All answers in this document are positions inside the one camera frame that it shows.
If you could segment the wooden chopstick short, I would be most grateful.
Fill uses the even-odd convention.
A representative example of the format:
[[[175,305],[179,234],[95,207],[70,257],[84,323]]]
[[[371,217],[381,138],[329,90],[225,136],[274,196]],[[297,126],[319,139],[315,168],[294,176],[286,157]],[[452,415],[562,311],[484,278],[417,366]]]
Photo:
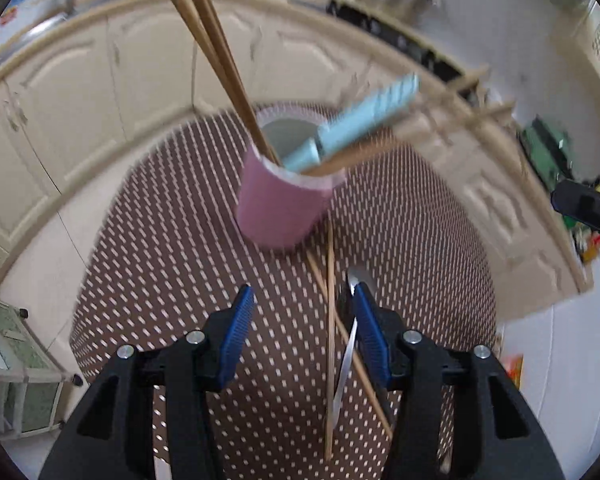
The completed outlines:
[[[234,109],[247,127],[251,141],[271,162],[278,162],[270,144],[258,126],[256,115],[249,102],[246,89],[240,78],[234,56],[224,35],[218,14],[211,0],[192,0],[195,12],[192,15],[193,36],[201,46],[204,56],[219,79]]]

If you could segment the pink utensil cup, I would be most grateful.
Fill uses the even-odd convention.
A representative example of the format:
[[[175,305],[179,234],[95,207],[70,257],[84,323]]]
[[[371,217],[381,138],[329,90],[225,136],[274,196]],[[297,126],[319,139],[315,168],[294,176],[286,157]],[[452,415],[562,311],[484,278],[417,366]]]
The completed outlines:
[[[272,149],[284,157],[313,136],[328,113],[322,106],[287,102],[262,107],[256,118]],[[273,164],[250,145],[235,209],[239,231],[261,248],[293,248],[326,214],[336,188],[346,179],[343,170],[326,177],[295,174]]]

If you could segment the brown polka dot tablecloth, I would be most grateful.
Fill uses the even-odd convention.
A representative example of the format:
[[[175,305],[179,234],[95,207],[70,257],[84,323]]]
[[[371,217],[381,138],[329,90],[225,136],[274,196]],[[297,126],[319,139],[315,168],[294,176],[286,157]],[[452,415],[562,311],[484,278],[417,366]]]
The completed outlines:
[[[375,299],[440,346],[495,338],[495,295],[480,237],[453,192],[409,146],[358,166],[327,217],[298,247],[271,252],[235,222],[240,119],[221,113],[176,128],[126,176],[79,291],[70,347],[93,380],[122,344],[172,344],[254,293],[235,378],[210,396],[215,440],[231,479],[376,479],[389,438],[351,373],[324,454],[326,300],[317,275],[365,266]]]

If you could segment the green kitchen appliance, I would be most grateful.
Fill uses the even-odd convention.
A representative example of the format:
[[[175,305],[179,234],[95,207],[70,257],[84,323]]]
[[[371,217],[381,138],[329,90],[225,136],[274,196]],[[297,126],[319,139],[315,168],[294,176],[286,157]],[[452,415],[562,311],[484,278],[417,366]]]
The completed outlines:
[[[553,192],[562,180],[574,179],[572,142],[565,129],[536,116],[517,133],[517,139],[547,192]]]

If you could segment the cream lower kitchen cabinets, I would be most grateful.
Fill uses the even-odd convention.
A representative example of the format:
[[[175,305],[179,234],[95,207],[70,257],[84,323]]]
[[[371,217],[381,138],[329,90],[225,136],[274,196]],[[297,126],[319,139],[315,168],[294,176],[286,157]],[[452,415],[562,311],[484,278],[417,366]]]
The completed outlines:
[[[287,0],[213,0],[248,96],[343,106],[418,71],[354,26]],[[111,0],[0,67],[0,283],[61,201],[144,136],[228,99],[168,0]],[[474,110],[457,96],[440,124]],[[497,122],[412,144],[464,205],[513,320],[593,285],[564,222]]]

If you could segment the green glass trolley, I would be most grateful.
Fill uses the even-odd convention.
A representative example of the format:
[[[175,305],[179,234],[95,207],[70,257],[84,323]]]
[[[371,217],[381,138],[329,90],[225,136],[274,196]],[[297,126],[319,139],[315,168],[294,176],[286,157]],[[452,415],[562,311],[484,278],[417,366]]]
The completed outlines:
[[[28,311],[0,301],[0,439],[33,437],[60,429],[62,395],[82,385],[30,333]]]

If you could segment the black induction hob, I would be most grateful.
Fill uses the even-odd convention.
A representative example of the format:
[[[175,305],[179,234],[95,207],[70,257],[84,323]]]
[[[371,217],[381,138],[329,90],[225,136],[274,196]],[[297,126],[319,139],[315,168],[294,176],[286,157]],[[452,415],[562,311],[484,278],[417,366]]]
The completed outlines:
[[[394,50],[418,63],[428,72],[433,73],[443,82],[450,82],[464,75],[464,70],[449,62],[432,47],[426,47],[414,37],[401,32],[396,26],[389,25],[379,18],[358,10],[342,0],[328,0],[326,13],[364,30],[370,36],[388,44]]]

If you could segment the light blue handled utensil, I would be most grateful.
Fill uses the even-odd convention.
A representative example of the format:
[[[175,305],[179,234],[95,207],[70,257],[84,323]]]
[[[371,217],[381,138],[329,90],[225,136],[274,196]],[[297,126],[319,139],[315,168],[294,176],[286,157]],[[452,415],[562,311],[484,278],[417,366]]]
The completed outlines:
[[[419,76],[409,74],[354,104],[328,122],[283,159],[285,169],[300,174],[327,162],[374,129],[407,110],[416,96]]]

